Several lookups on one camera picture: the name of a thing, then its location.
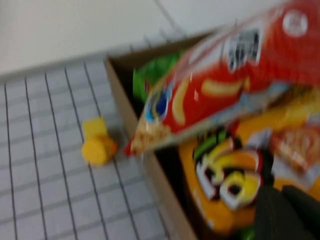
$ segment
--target yellow plastic object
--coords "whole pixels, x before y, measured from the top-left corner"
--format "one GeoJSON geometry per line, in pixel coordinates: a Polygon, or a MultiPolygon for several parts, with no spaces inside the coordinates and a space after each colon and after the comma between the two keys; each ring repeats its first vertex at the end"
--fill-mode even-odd
{"type": "Polygon", "coordinates": [[[108,136],[97,136],[86,140],[82,146],[82,156],[94,166],[102,166],[117,151],[116,143],[108,136]]]}
{"type": "Polygon", "coordinates": [[[107,127],[103,117],[96,117],[84,121],[82,126],[86,140],[96,136],[108,136],[107,127]]]}
{"type": "Polygon", "coordinates": [[[102,117],[90,119],[83,123],[85,142],[82,146],[82,156],[94,166],[102,166],[111,159],[117,151],[117,145],[108,137],[107,128],[102,117]]]}

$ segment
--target printed snack image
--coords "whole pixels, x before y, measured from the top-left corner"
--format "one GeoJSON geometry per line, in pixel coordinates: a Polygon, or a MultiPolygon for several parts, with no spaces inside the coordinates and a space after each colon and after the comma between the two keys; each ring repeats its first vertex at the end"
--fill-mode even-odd
{"type": "Polygon", "coordinates": [[[213,232],[229,236],[252,225],[261,186],[281,190],[293,185],[320,200],[320,155],[319,148],[314,149],[320,141],[319,93],[313,90],[287,105],[219,127],[179,146],[187,189],[213,232]],[[296,136],[294,142],[290,134],[301,131],[308,134],[296,136]],[[297,172],[292,161],[285,159],[288,155],[281,144],[276,145],[275,136],[290,140],[292,151],[307,153],[304,172],[297,172]]]}
{"type": "Polygon", "coordinates": [[[319,7],[290,1],[188,50],[150,90],[128,153],[259,113],[293,83],[319,84],[319,7]]]}

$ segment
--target tile grout line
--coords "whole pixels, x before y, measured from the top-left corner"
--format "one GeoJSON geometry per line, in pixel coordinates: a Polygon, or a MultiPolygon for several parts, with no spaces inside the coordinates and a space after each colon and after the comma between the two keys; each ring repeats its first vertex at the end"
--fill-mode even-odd
{"type": "Polygon", "coordinates": [[[37,154],[36,154],[36,146],[35,146],[35,137],[34,137],[34,131],[33,131],[33,125],[32,125],[32,119],[31,119],[30,103],[29,103],[29,97],[28,97],[28,87],[27,87],[27,79],[26,78],[24,78],[24,83],[25,83],[26,101],[28,104],[29,121],[30,121],[30,128],[31,128],[31,139],[32,139],[32,146],[33,146],[33,157],[34,157],[34,165],[35,165],[35,174],[36,174],[39,200],[40,200],[40,209],[41,209],[41,217],[42,217],[42,222],[43,222],[44,239],[47,240],[48,239],[47,227],[46,227],[46,222],[45,222],[44,204],[43,204],[41,188],[40,188],[39,170],[38,170],[37,154]]]}
{"type": "MultiPolygon", "coordinates": [[[[93,88],[91,80],[90,80],[90,76],[89,76],[89,73],[88,73],[88,69],[87,69],[86,63],[84,63],[84,69],[85,69],[86,77],[88,79],[88,82],[89,82],[89,85],[90,85],[90,88],[91,88],[91,92],[92,92],[92,95],[93,95],[93,99],[94,99],[94,102],[95,102],[96,109],[98,111],[99,116],[101,116],[101,111],[100,111],[100,108],[99,108],[99,105],[98,105],[98,102],[97,102],[97,98],[96,98],[96,95],[95,95],[94,88],[93,88]]],[[[113,160],[113,163],[114,163],[114,167],[115,167],[115,171],[116,171],[117,177],[119,178],[120,188],[122,190],[122,194],[123,194],[123,197],[124,197],[125,205],[127,207],[127,210],[128,210],[129,216],[130,216],[130,220],[131,220],[131,224],[132,224],[132,227],[133,227],[133,230],[134,230],[135,237],[136,237],[137,240],[140,240],[140,237],[139,237],[139,234],[138,234],[138,230],[137,230],[137,227],[136,227],[136,224],[135,224],[135,221],[134,221],[134,217],[133,217],[132,211],[131,211],[130,206],[129,206],[129,201],[128,201],[128,198],[127,198],[127,195],[126,195],[126,192],[125,192],[125,188],[124,188],[124,185],[123,185],[123,183],[121,181],[121,176],[120,176],[120,173],[119,173],[119,170],[118,170],[117,163],[116,163],[114,157],[112,158],[112,160],[113,160]]]]}
{"type": "MultiPolygon", "coordinates": [[[[101,99],[102,101],[110,101],[113,98],[111,95],[107,95],[107,97],[99,97],[98,99],[101,99]]],[[[85,100],[85,101],[79,102],[77,104],[77,107],[86,107],[86,106],[93,104],[93,103],[94,102],[92,102],[92,101],[85,100]]],[[[56,109],[56,113],[62,113],[62,112],[73,110],[73,109],[74,109],[74,107],[72,104],[66,104],[66,105],[58,107],[56,109]]],[[[31,116],[31,118],[35,119],[35,118],[47,117],[49,114],[51,114],[50,110],[47,110],[47,109],[39,110],[39,111],[33,112],[32,113],[33,116],[31,116]]],[[[23,121],[27,121],[27,120],[29,120],[29,114],[17,116],[13,119],[10,119],[10,121],[15,124],[23,122],[23,121]]],[[[7,121],[0,122],[0,127],[2,125],[3,126],[7,125],[7,121]]]]}
{"type": "MultiPolygon", "coordinates": [[[[50,116],[52,113],[50,111],[50,113],[48,112],[48,115],[43,115],[42,117],[48,117],[50,116]]],[[[115,117],[118,117],[117,115],[115,114],[109,114],[108,117],[112,117],[112,118],[115,118],[115,117]]],[[[73,128],[73,127],[78,127],[78,124],[76,122],[74,123],[68,123],[64,126],[61,126],[59,127],[57,130],[59,133],[61,132],[64,132],[64,131],[67,131],[69,130],[70,128],[73,128]]],[[[51,135],[51,134],[54,134],[55,133],[55,129],[54,128],[51,128],[51,129],[46,129],[46,130],[42,130],[42,131],[39,131],[39,132],[36,132],[34,133],[34,137],[35,138],[40,138],[40,137],[46,137],[48,135],[51,135]]],[[[20,137],[15,137],[14,139],[11,139],[11,145],[15,145],[15,144],[20,144],[22,142],[25,142],[26,140],[29,139],[29,136],[28,135],[23,135],[23,136],[20,136],[20,137]]],[[[3,146],[6,146],[7,145],[7,142],[0,142],[0,148],[3,147],[3,146]]]]}
{"type": "Polygon", "coordinates": [[[69,194],[69,188],[68,188],[68,182],[67,182],[67,176],[66,176],[66,169],[65,169],[65,164],[64,164],[64,161],[63,161],[63,157],[62,157],[62,151],[61,151],[59,135],[58,135],[58,130],[57,130],[56,117],[55,117],[54,107],[52,105],[52,99],[51,99],[51,94],[50,94],[48,80],[47,80],[47,73],[44,74],[44,77],[45,77],[46,89],[47,89],[47,92],[48,92],[50,106],[51,106],[51,112],[52,112],[52,117],[53,117],[53,124],[54,124],[54,129],[55,129],[57,145],[58,145],[58,149],[59,149],[59,155],[60,155],[60,160],[61,160],[61,166],[62,166],[62,172],[63,172],[63,178],[64,178],[67,201],[68,201],[68,205],[69,205],[69,209],[70,209],[73,233],[74,233],[75,240],[78,240],[75,217],[74,217],[74,213],[73,213],[72,206],[71,206],[71,200],[70,200],[70,194],[69,194]]]}
{"type": "Polygon", "coordinates": [[[11,197],[12,197],[12,213],[13,213],[13,225],[14,225],[14,238],[15,238],[15,240],[18,240],[17,220],[16,220],[16,207],[15,207],[15,196],[14,196],[14,182],[13,182],[12,163],[11,163],[11,148],[10,148],[10,130],[9,130],[9,116],[8,116],[7,84],[4,84],[4,95],[5,95],[5,108],[6,108],[6,127],[7,127],[7,131],[8,131],[8,155],[9,155],[9,169],[10,169],[10,182],[11,182],[11,197]]]}
{"type": "MultiPolygon", "coordinates": [[[[72,146],[65,147],[61,151],[63,153],[68,153],[68,152],[76,150],[78,147],[79,147],[79,144],[75,144],[72,146]]],[[[51,158],[55,155],[59,155],[59,150],[53,150],[53,151],[48,151],[46,153],[42,153],[39,156],[37,156],[37,159],[42,161],[43,159],[51,158]]],[[[12,166],[21,166],[24,164],[28,164],[28,163],[32,162],[33,160],[34,159],[32,157],[22,158],[22,159],[15,161],[12,166]]],[[[7,169],[7,168],[8,168],[8,166],[1,166],[0,170],[7,169]]]]}
{"type": "MultiPolygon", "coordinates": [[[[101,79],[99,79],[99,81],[95,81],[95,84],[97,86],[103,85],[105,83],[106,83],[106,79],[105,78],[101,78],[101,79]]],[[[88,87],[88,85],[82,84],[82,85],[73,86],[73,89],[78,91],[78,90],[86,89],[87,87],[88,87]]],[[[69,90],[65,90],[64,88],[61,88],[60,91],[50,92],[50,93],[52,95],[58,95],[58,94],[64,94],[67,91],[69,91],[69,90]]],[[[29,100],[30,101],[41,100],[41,99],[45,99],[46,97],[48,97],[48,93],[47,92],[46,92],[46,95],[41,95],[40,97],[31,97],[31,96],[29,96],[29,100]]],[[[106,100],[113,99],[112,98],[112,94],[107,94],[106,96],[103,96],[103,98],[105,98],[106,100]]],[[[11,107],[11,106],[14,106],[14,105],[18,105],[18,104],[24,103],[26,100],[27,100],[27,98],[25,96],[19,97],[19,98],[16,98],[16,99],[12,100],[12,102],[9,102],[9,103],[6,103],[6,104],[4,104],[4,103],[0,104],[0,108],[5,108],[6,107],[5,105],[7,105],[8,107],[11,107]]],[[[86,104],[86,102],[87,101],[79,102],[79,104],[83,105],[83,104],[86,104]]],[[[61,107],[59,107],[59,109],[61,109],[60,111],[63,111],[64,110],[63,108],[65,108],[65,107],[72,107],[72,105],[70,104],[70,105],[61,106],[61,107]]],[[[46,110],[46,109],[45,110],[40,110],[38,112],[34,112],[34,114],[41,113],[41,112],[48,112],[48,110],[46,110]]],[[[11,121],[12,120],[16,121],[16,120],[19,120],[20,118],[25,119],[26,117],[29,118],[29,115],[26,114],[26,115],[18,116],[18,117],[15,117],[15,118],[11,119],[11,121]]],[[[0,125],[5,125],[6,123],[7,123],[6,121],[3,121],[3,122],[0,122],[0,125]]]]}
{"type": "MultiPolygon", "coordinates": [[[[65,175],[69,177],[69,176],[74,176],[74,175],[77,175],[77,174],[84,173],[87,170],[86,167],[78,167],[78,168],[66,171],[65,175]]],[[[40,182],[40,185],[42,185],[42,184],[48,184],[48,183],[52,183],[54,181],[62,180],[63,178],[64,178],[63,173],[57,173],[55,175],[52,175],[52,176],[49,176],[49,177],[46,177],[46,178],[40,178],[39,182],[40,182]]],[[[142,181],[145,181],[145,177],[144,176],[136,176],[136,177],[130,178],[129,180],[124,181],[123,182],[123,186],[128,187],[128,186],[131,186],[133,184],[136,184],[136,183],[139,183],[139,182],[142,182],[142,181]]],[[[14,192],[15,193],[19,193],[19,192],[22,192],[22,191],[27,190],[29,188],[33,188],[35,186],[37,186],[37,181],[32,181],[32,182],[29,182],[27,184],[17,186],[15,188],[14,192]]],[[[112,185],[105,186],[105,187],[102,187],[100,189],[97,189],[97,193],[98,194],[104,193],[104,189],[109,189],[110,186],[112,186],[112,185]]],[[[8,189],[0,191],[0,197],[8,195],[10,192],[11,192],[11,188],[8,188],[8,189]]]]}
{"type": "MultiPolygon", "coordinates": [[[[108,193],[109,191],[113,191],[114,189],[110,189],[110,190],[107,190],[107,191],[101,191],[100,194],[108,193]]],[[[76,202],[79,202],[79,201],[82,201],[84,199],[92,197],[94,195],[94,192],[92,192],[91,194],[85,194],[85,195],[86,195],[86,197],[78,199],[78,200],[76,200],[76,202]]],[[[45,208],[45,210],[54,210],[56,208],[65,206],[67,204],[68,204],[68,201],[67,200],[63,200],[63,201],[60,201],[60,202],[57,202],[57,203],[53,203],[53,204],[47,206],[45,208]]],[[[144,205],[142,207],[135,208],[133,211],[134,211],[134,214],[140,214],[140,213],[143,213],[143,212],[145,212],[147,210],[150,210],[150,209],[157,209],[157,203],[156,202],[155,203],[150,203],[150,204],[144,205]]],[[[18,217],[18,219],[28,218],[28,217],[31,217],[31,216],[34,216],[34,215],[38,214],[39,212],[40,212],[39,209],[38,210],[32,210],[30,212],[27,212],[27,213],[21,215],[20,217],[18,217]]],[[[130,217],[130,214],[129,214],[128,211],[118,213],[118,214],[116,214],[114,216],[103,218],[103,220],[104,220],[105,224],[108,224],[108,223],[116,222],[116,221],[121,220],[121,219],[126,218],[126,217],[128,217],[128,218],[130,217]]],[[[0,221],[0,225],[11,223],[12,221],[13,221],[12,218],[11,219],[7,218],[4,221],[0,221]]],[[[77,230],[79,232],[83,232],[84,231],[83,229],[86,228],[86,226],[91,226],[92,224],[93,224],[92,222],[91,223],[87,223],[85,225],[80,226],[77,230]]],[[[90,228],[88,228],[86,230],[95,228],[97,226],[98,226],[98,224],[94,225],[93,227],[90,227],[90,228]]],[[[57,235],[49,236],[48,239],[55,239],[56,236],[65,235],[66,232],[69,233],[69,234],[67,234],[68,236],[70,236],[70,235],[72,235],[74,233],[73,230],[66,230],[65,232],[58,233],[57,235]]]]}
{"type": "MultiPolygon", "coordinates": [[[[73,104],[73,107],[74,107],[75,117],[76,117],[76,121],[77,121],[78,128],[79,128],[79,131],[80,131],[82,143],[84,143],[85,142],[85,138],[84,138],[84,135],[83,135],[83,132],[82,132],[82,129],[81,129],[81,124],[80,124],[80,121],[79,121],[78,111],[77,111],[77,108],[76,108],[74,95],[73,95],[73,92],[72,92],[72,89],[71,89],[71,86],[70,86],[70,83],[69,83],[69,78],[68,78],[68,73],[67,73],[67,69],[66,68],[64,68],[64,73],[65,73],[66,82],[67,82],[67,85],[68,85],[68,88],[69,88],[69,91],[70,91],[71,100],[72,100],[72,104],[73,104]]],[[[91,168],[90,164],[88,164],[88,168],[89,168],[89,173],[90,173],[91,181],[92,181],[92,185],[93,185],[93,191],[94,191],[94,195],[95,195],[95,200],[96,200],[96,203],[97,203],[97,206],[98,206],[98,210],[99,210],[100,220],[101,220],[102,227],[103,227],[103,233],[104,233],[105,239],[108,240],[109,238],[108,238],[108,234],[107,234],[107,228],[106,228],[106,225],[105,225],[104,216],[103,216],[103,213],[102,213],[101,204],[100,204],[99,197],[98,197],[98,192],[97,192],[97,187],[96,187],[94,174],[92,172],[92,168],[91,168]]]]}
{"type": "MultiPolygon", "coordinates": [[[[98,85],[102,85],[103,83],[105,83],[105,78],[103,78],[103,77],[98,78],[98,80],[96,80],[95,83],[98,85]]],[[[88,87],[88,85],[84,85],[83,83],[76,84],[73,86],[73,88],[75,90],[81,90],[81,89],[85,89],[87,87],[88,87]]],[[[51,94],[62,94],[67,91],[68,90],[66,90],[65,87],[62,86],[62,87],[51,90],[51,94]]],[[[41,90],[41,91],[38,91],[38,92],[35,92],[35,93],[29,95],[29,99],[30,100],[43,99],[43,98],[47,97],[47,94],[48,94],[47,90],[41,90]]],[[[8,101],[8,106],[10,107],[15,104],[24,103],[26,100],[27,99],[25,96],[19,96],[17,98],[14,98],[14,99],[8,101]]],[[[5,108],[5,107],[6,107],[6,105],[4,103],[0,103],[0,108],[5,108]]]]}

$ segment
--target grid floor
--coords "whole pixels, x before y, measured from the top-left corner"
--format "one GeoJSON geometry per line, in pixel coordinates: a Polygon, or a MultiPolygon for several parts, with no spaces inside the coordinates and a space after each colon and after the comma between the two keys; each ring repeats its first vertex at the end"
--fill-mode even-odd
{"type": "Polygon", "coordinates": [[[102,61],[0,86],[0,239],[165,240],[102,61]],[[103,116],[119,151],[104,167],[82,156],[82,122],[103,116]]]}

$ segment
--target snack bag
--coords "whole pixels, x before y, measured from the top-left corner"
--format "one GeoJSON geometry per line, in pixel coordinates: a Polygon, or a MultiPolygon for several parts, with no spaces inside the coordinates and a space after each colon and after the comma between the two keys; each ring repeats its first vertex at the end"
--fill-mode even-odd
{"type": "Polygon", "coordinates": [[[284,81],[319,84],[319,8],[318,0],[285,3],[185,53],[150,91],[131,152],[257,113],[288,89],[284,81]]]}
{"type": "Polygon", "coordinates": [[[320,200],[319,116],[320,91],[313,90],[287,105],[219,127],[179,146],[187,189],[214,232],[228,236],[252,225],[256,196],[263,185],[279,190],[294,185],[320,200]],[[298,133],[295,149],[308,153],[308,169],[303,174],[278,154],[282,148],[274,136],[283,136],[288,130],[298,133]]]}
{"type": "Polygon", "coordinates": [[[149,90],[166,75],[182,56],[183,51],[157,57],[133,71],[133,96],[144,103],[149,90]]]}

